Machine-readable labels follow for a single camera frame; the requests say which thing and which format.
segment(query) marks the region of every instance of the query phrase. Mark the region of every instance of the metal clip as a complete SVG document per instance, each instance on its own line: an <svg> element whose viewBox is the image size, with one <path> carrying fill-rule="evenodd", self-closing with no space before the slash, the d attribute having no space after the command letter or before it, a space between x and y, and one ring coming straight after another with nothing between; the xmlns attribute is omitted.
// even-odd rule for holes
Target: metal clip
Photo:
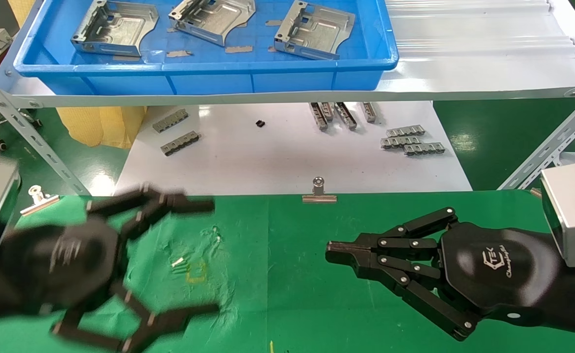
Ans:
<svg viewBox="0 0 575 353"><path fill-rule="evenodd" d="M328 122L325 119L325 114L323 113L320 104L316 102L309 103L309 108L311 109L311 114L314 114L314 119L316 119L316 124L320 131L324 131L328 127Z"/></svg>
<svg viewBox="0 0 575 353"><path fill-rule="evenodd" d="M303 203L336 203L336 195L325 195L325 179L321 176L314 178L312 195L303 195Z"/></svg>
<svg viewBox="0 0 575 353"><path fill-rule="evenodd" d="M376 118L377 118L377 114L376 114L374 105L372 105L372 103L370 103L370 102L363 102L363 103L361 103L361 107L364 110L364 115L366 116L366 121L368 123L374 123L376 121Z"/></svg>
<svg viewBox="0 0 575 353"><path fill-rule="evenodd" d="M425 134L425 130L422 128L422 125L412 125L387 130L386 134L390 138L397 138L400 136L414 136L414 135L422 136Z"/></svg>
<svg viewBox="0 0 575 353"><path fill-rule="evenodd" d="M32 185L30 189L28 189L28 195L32 196L32 202L34 204L19 211L19 213L21 213L21 215L24 217L30 214L34 214L34 212L39 210L43 210L43 208L46 208L47 206L50 206L61 200L59 195L50 196L48 194L43 194L39 185Z"/></svg>

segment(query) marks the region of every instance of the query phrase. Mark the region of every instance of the metal bracket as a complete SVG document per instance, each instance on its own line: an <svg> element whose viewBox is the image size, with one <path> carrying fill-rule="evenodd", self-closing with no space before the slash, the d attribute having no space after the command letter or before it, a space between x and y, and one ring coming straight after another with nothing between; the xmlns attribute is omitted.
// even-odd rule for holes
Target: metal bracket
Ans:
<svg viewBox="0 0 575 353"><path fill-rule="evenodd" d="M350 37L355 15L296 0L274 36L274 48L305 58L337 60L337 47Z"/></svg>
<svg viewBox="0 0 575 353"><path fill-rule="evenodd" d="M139 44L158 20L154 5L94 0L72 44L86 53L141 56Z"/></svg>
<svg viewBox="0 0 575 353"><path fill-rule="evenodd" d="M41 135L28 123L28 120L12 105L11 101L0 90L0 114L12 125L15 130L37 151L52 169L65 181L70 188L79 195L90 195L89 191L81 181L72 173L61 158L52 150Z"/></svg>
<svg viewBox="0 0 575 353"><path fill-rule="evenodd" d="M346 107L343 102L335 102L335 109L339 114L339 118L346 124L348 130L355 130L357 128L357 120L353 118L350 110Z"/></svg>
<svg viewBox="0 0 575 353"><path fill-rule="evenodd" d="M498 190L525 189L575 139L575 111L510 175Z"/></svg>
<svg viewBox="0 0 575 353"><path fill-rule="evenodd" d="M303 203L336 203L336 195L325 195L325 179L321 176L314 178L314 189L312 195L303 195Z"/></svg>
<svg viewBox="0 0 575 353"><path fill-rule="evenodd" d="M255 11L254 0L184 0L169 18L173 28L224 47L228 33Z"/></svg>

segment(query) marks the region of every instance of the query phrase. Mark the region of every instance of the metal shelf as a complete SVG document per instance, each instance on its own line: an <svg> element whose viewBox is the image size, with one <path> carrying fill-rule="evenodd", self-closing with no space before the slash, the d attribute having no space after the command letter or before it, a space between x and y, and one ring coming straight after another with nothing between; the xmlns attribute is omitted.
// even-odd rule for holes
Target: metal shelf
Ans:
<svg viewBox="0 0 575 353"><path fill-rule="evenodd" d="M568 0L388 0L401 60L373 91L220 96L57 96L12 68L35 5L0 68L16 107L306 101L432 101L575 96L575 10Z"/></svg>

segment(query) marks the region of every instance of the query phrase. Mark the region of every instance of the sheet metal part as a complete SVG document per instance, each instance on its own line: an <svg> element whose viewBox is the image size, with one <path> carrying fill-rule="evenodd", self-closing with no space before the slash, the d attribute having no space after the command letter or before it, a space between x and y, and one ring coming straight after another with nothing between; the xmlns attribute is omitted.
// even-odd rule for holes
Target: sheet metal part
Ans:
<svg viewBox="0 0 575 353"><path fill-rule="evenodd" d="M314 188L311 195L302 196L303 203L337 203L336 195L325 194L325 179L321 176L314 178Z"/></svg>
<svg viewBox="0 0 575 353"><path fill-rule="evenodd" d="M364 116L366 116L366 122L374 123L377 119L377 114L374 105L370 102L362 102L361 108L364 110Z"/></svg>
<svg viewBox="0 0 575 353"><path fill-rule="evenodd" d="M387 130L386 134L390 138L397 138L400 136L422 136L425 134L425 130L422 128L422 125L412 125Z"/></svg>
<svg viewBox="0 0 575 353"><path fill-rule="evenodd" d="M195 131L191 131L173 140L167 145L163 145L161 147L161 150L166 156L171 156L174 152L178 152L178 150L181 150L187 147L188 145L191 145L192 143L198 141L199 139L200 134L197 134Z"/></svg>
<svg viewBox="0 0 575 353"><path fill-rule="evenodd" d="M152 128L155 129L160 134L165 130L173 127L174 125L177 125L181 121L187 119L187 117L189 117L187 110L180 109L177 110L175 113L169 115L168 117L161 119L159 122L153 124Z"/></svg>
<svg viewBox="0 0 575 353"><path fill-rule="evenodd" d="M404 136L399 138L384 138L381 139L381 148L389 150L391 148L399 148L405 145L418 145L420 139L416 136Z"/></svg>
<svg viewBox="0 0 575 353"><path fill-rule="evenodd" d="M355 15L296 0L274 36L276 50L316 60L337 60Z"/></svg>
<svg viewBox="0 0 575 353"><path fill-rule="evenodd" d="M320 108L323 110L323 116L327 119L327 121L333 120L333 105L330 102L321 102Z"/></svg>
<svg viewBox="0 0 575 353"><path fill-rule="evenodd" d="M309 103L309 108L311 109L311 114L313 114L314 119L316 119L316 125L318 125L320 131L325 131L328 128L328 122L320 103Z"/></svg>
<svg viewBox="0 0 575 353"><path fill-rule="evenodd" d="M339 118L346 124L348 130L355 130L357 128L357 121L353 118L350 110L346 107L343 102L335 102L335 109L337 110L337 114L339 114Z"/></svg>
<svg viewBox="0 0 575 353"><path fill-rule="evenodd" d="M184 0L169 18L173 28L224 47L229 32L255 11L254 0Z"/></svg>
<svg viewBox="0 0 575 353"><path fill-rule="evenodd" d="M446 148L442 143L421 143L419 145L405 145L405 154L408 156L418 156L421 154L443 154Z"/></svg>
<svg viewBox="0 0 575 353"><path fill-rule="evenodd" d="M86 53L141 56L139 45L158 20L154 5L94 0L72 44Z"/></svg>

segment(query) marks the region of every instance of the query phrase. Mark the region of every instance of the green floor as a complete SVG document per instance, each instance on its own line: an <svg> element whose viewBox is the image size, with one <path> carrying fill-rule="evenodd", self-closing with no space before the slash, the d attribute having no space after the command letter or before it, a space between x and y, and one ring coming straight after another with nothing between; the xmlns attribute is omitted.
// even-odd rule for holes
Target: green floor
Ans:
<svg viewBox="0 0 575 353"><path fill-rule="evenodd" d="M574 110L575 99L453 101L434 106L473 189L494 190ZM98 194L110 192L128 151L81 145L70 138L54 109L39 110L38 118L45 124L43 137L81 181ZM0 126L0 135L9 145L5 156L19 161L25 185L72 193L12 127ZM575 151L575 141L568 150ZM28 204L27 196L19 201Z"/></svg>

